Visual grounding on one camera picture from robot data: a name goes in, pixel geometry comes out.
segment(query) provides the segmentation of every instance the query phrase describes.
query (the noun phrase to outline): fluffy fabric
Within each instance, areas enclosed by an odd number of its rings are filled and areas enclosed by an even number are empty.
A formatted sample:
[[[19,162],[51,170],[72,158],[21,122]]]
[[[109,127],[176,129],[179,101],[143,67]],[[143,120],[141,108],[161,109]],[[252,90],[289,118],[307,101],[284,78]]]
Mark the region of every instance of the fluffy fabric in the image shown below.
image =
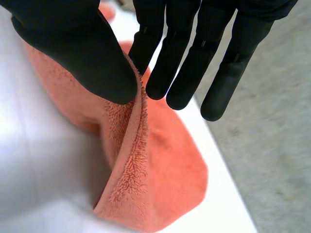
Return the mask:
[[[131,43],[121,43],[121,47],[128,53]],[[149,70],[141,79],[130,61],[138,94],[129,104],[116,105],[88,92],[46,55],[26,44],[25,49],[60,112],[71,123],[101,137],[112,173],[95,204],[96,216],[141,232],[155,232],[203,200],[207,167],[174,111],[164,100],[147,99],[143,85]]]

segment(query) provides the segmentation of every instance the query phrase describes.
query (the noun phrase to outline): gray floor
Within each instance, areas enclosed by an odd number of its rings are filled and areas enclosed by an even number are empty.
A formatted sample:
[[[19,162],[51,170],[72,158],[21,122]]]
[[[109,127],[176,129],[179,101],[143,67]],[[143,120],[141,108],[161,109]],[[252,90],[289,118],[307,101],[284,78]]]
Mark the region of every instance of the gray floor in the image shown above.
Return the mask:
[[[228,26],[199,86],[202,103]],[[208,124],[259,232],[311,232],[311,1],[260,44],[223,118]]]

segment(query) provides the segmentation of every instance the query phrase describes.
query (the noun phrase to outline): robotic hand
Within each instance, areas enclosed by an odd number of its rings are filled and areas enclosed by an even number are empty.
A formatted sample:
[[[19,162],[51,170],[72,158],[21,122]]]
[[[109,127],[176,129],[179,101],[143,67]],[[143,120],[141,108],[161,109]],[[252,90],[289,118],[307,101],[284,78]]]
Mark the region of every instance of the robotic hand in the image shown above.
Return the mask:
[[[88,91],[118,104],[134,99],[135,74],[98,10],[100,0],[0,0],[17,33]]]
[[[268,35],[274,21],[287,16],[297,1],[134,0],[140,30],[129,56],[141,74],[146,71],[162,38],[166,8],[168,33],[146,85],[147,95],[159,100],[168,92],[166,101],[171,108],[185,108],[217,51],[226,25],[238,9],[230,44],[201,106],[204,119],[220,119],[256,47]],[[197,11],[194,43],[172,83]]]

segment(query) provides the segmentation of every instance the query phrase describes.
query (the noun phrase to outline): white surface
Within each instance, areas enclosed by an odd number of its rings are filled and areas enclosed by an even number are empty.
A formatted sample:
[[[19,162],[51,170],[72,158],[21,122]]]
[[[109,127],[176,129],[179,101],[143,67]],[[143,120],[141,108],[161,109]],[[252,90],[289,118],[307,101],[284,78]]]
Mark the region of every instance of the white surface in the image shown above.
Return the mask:
[[[134,16],[119,10],[112,27],[119,40],[138,30]],[[208,164],[209,184],[202,204],[161,233],[256,232],[195,101],[177,113]],[[92,215],[107,173],[102,164],[98,139],[60,116],[0,8],[0,231],[133,232]]]

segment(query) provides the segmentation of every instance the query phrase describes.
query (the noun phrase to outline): black finger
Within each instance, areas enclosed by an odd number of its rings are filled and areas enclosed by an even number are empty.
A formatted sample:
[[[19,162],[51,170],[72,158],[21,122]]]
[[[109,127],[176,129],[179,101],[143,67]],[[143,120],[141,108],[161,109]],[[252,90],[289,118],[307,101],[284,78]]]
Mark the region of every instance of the black finger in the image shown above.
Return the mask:
[[[88,91],[106,100],[126,104],[137,92],[135,74],[112,29],[96,11],[92,24],[62,33],[27,30],[15,18],[17,33],[31,46],[54,59]]]
[[[166,0],[133,0],[139,31],[135,34],[129,57],[144,74],[162,38]]]
[[[167,2],[168,34],[146,85],[147,95],[159,100],[167,93],[188,45],[194,16],[200,0],[169,0]]]
[[[166,96],[167,104],[181,110],[187,106],[215,55],[235,8],[221,9],[202,1],[194,43]]]
[[[272,25],[273,21],[237,14],[227,52],[201,106],[204,119],[216,121],[224,114],[256,47]]]

